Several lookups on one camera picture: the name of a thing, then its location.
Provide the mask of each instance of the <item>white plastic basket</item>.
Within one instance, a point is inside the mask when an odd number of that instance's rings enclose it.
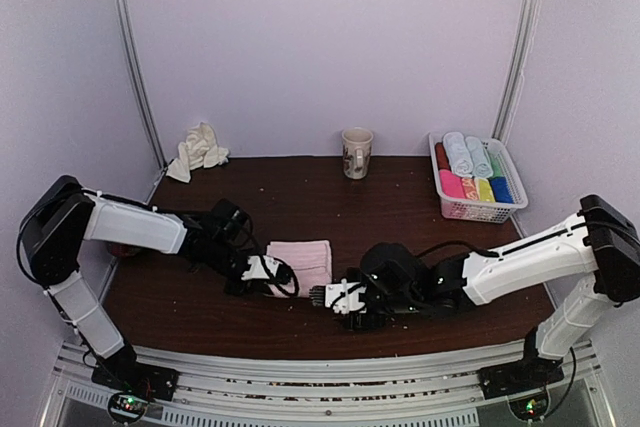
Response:
[[[436,189],[440,196],[440,210],[442,216],[447,219],[475,220],[479,222],[493,222],[502,224],[511,215],[524,209],[529,200],[524,191],[518,172],[507,148],[496,139],[480,139],[487,151],[497,160],[502,172],[507,179],[509,193],[513,199],[513,204],[502,202],[483,202],[479,200],[456,199],[449,197],[442,191],[440,175],[438,173],[438,162],[436,160],[436,144],[442,142],[444,134],[429,133],[429,147],[431,149],[431,164],[433,166],[433,176],[436,182]]]

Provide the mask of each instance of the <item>white wall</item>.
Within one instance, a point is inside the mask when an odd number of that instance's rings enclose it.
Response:
[[[640,1],[542,0],[509,139],[530,205],[528,233],[600,194],[640,226]],[[551,284],[562,299],[572,280]],[[622,425],[640,425],[640,302],[593,332]]]
[[[211,122],[236,156],[424,154],[430,130],[491,133],[521,0],[129,0],[167,155]]]
[[[18,271],[18,224],[63,173],[141,198],[156,169],[113,0],[0,0],[0,59],[0,423],[29,426],[69,331]],[[109,259],[83,254],[96,286]]]

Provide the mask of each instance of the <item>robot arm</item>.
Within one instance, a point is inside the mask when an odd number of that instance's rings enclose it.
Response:
[[[586,274],[527,335],[522,360],[479,373],[486,398],[559,381],[571,346],[617,303],[640,296],[640,242],[633,224],[595,195],[583,198],[581,207],[537,235],[430,267],[400,244],[378,244],[350,279],[314,287],[312,300],[343,314],[348,328],[370,330],[391,314],[448,317],[525,287]]]
[[[179,255],[210,265],[226,277],[228,293],[239,295],[249,288],[270,292],[268,284],[287,284],[294,274],[280,261],[233,246],[247,221],[247,214],[227,200],[206,213],[160,213],[144,204],[87,191],[75,178],[63,176],[27,215],[19,240],[31,279],[94,353],[98,363],[94,382],[126,388],[142,398],[151,393],[170,400],[177,372],[136,362],[132,346],[80,273],[80,246],[85,240],[103,240]]]

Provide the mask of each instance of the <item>pink rolled towel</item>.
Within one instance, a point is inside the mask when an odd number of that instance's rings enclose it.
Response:
[[[267,246],[267,255],[283,260],[296,274],[300,284],[299,297],[309,297],[309,290],[316,285],[331,283],[331,245],[328,240],[313,242],[271,242]],[[293,291],[293,282],[283,286]],[[273,295],[284,297],[275,287]]]
[[[456,174],[448,170],[440,170],[440,184],[445,195],[456,199],[464,199],[464,189],[462,188],[462,180]]]

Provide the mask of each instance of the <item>ceramic mug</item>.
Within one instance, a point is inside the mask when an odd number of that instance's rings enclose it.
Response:
[[[342,168],[350,179],[363,179],[369,171],[373,133],[356,127],[342,132]]]

